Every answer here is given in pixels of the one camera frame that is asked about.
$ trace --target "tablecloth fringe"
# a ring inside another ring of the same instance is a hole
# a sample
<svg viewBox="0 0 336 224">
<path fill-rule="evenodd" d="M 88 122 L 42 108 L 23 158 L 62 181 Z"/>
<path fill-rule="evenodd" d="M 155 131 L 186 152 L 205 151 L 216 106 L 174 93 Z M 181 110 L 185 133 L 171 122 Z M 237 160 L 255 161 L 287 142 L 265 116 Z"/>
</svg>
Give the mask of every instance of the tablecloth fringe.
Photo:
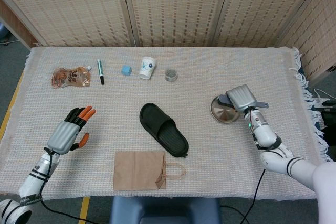
<svg viewBox="0 0 336 224">
<path fill-rule="evenodd" d="M 327 155 L 327 151 L 328 151 L 328 144 L 326 143 L 326 141 L 323 139 L 323 132 L 320 131 L 315 124 L 317 122 L 322 121 L 322 115 L 320 111 L 314 111 L 312 110 L 312 107 L 314 106 L 314 104 L 316 103 L 316 101 L 313 99 L 313 95 L 309 92 L 308 88 L 308 83 L 309 81 L 306 80 L 306 77 L 304 75 L 302 75 L 299 72 L 299 69 L 302 67 L 302 63 L 301 63 L 301 56 L 302 54 L 300 54 L 299 50 L 297 48 L 293 48 L 294 50 L 294 60 L 295 60 L 295 64 L 296 64 L 296 68 L 289 68 L 290 70 L 295 70 L 297 73 L 295 75 L 295 78 L 298 80 L 299 84 L 302 87 L 302 96 L 303 96 L 303 100 L 304 100 L 304 105 L 307 108 L 309 114 L 310 114 L 310 119 L 311 119 L 311 127 L 312 130 L 315 132 L 314 134 L 314 138 L 318 143 L 318 147 L 320 150 L 320 155 L 322 157 L 323 160 L 325 160 L 326 162 L 331 162 L 332 159 Z"/>
</svg>

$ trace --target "blue sponge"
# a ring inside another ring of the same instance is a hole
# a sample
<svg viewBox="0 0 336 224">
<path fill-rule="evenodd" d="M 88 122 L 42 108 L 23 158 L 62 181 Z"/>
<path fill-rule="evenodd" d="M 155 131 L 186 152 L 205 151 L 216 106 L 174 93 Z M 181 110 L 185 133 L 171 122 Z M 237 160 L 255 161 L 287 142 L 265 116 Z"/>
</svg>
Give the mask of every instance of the blue sponge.
<svg viewBox="0 0 336 224">
<path fill-rule="evenodd" d="M 132 68 L 129 65 L 123 65 L 121 72 L 124 76 L 130 76 L 132 72 Z"/>
</svg>

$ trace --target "metal bowl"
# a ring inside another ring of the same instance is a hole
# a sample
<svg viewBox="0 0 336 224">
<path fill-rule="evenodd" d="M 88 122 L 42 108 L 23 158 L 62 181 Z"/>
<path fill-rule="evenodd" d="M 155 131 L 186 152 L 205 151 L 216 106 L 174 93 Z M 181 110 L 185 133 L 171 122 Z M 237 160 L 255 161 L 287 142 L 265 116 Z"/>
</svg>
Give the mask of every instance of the metal bowl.
<svg viewBox="0 0 336 224">
<path fill-rule="evenodd" d="M 212 100 L 210 111 L 214 119 L 221 123 L 232 123 L 236 121 L 240 115 L 234 108 L 220 103 L 219 96 Z"/>
</svg>

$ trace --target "paper cup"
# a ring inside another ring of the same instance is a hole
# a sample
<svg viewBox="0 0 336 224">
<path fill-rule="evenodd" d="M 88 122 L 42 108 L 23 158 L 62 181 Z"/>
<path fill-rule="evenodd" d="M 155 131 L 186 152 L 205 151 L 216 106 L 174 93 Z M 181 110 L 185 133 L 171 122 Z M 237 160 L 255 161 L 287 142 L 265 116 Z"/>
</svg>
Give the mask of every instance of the paper cup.
<svg viewBox="0 0 336 224">
<path fill-rule="evenodd" d="M 156 65 L 155 59 L 147 56 L 143 57 L 139 72 L 140 78 L 148 80 L 152 75 L 155 65 Z"/>
</svg>

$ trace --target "robotic arm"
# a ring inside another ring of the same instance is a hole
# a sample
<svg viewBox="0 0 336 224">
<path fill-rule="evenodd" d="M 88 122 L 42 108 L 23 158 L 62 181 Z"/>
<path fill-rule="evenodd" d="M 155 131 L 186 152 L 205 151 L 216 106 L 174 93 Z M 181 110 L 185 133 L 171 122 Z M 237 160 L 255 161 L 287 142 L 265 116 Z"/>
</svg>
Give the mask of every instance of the robotic arm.
<svg viewBox="0 0 336 224">
<path fill-rule="evenodd" d="M 19 189 L 20 203 L 13 200 L 0 202 L 0 224 L 25 224 L 31 216 L 31 205 L 42 201 L 44 185 L 52 176 L 61 155 L 67 154 L 78 148 L 82 148 L 89 139 L 89 133 L 85 133 L 79 143 L 75 139 L 86 122 L 95 114 L 91 106 L 75 108 L 70 111 L 64 121 L 60 122 L 49 139 L 42 155 L 28 177 Z"/>
<path fill-rule="evenodd" d="M 316 166 L 304 158 L 295 157 L 256 108 L 267 108 L 268 105 L 257 102 L 247 85 L 227 91 L 226 95 L 219 96 L 219 101 L 244 113 L 257 148 L 263 150 L 260 159 L 264 168 L 288 175 L 314 190 L 319 205 L 319 223 L 336 223 L 336 213 L 333 209 L 336 198 L 336 163 Z"/>
</svg>

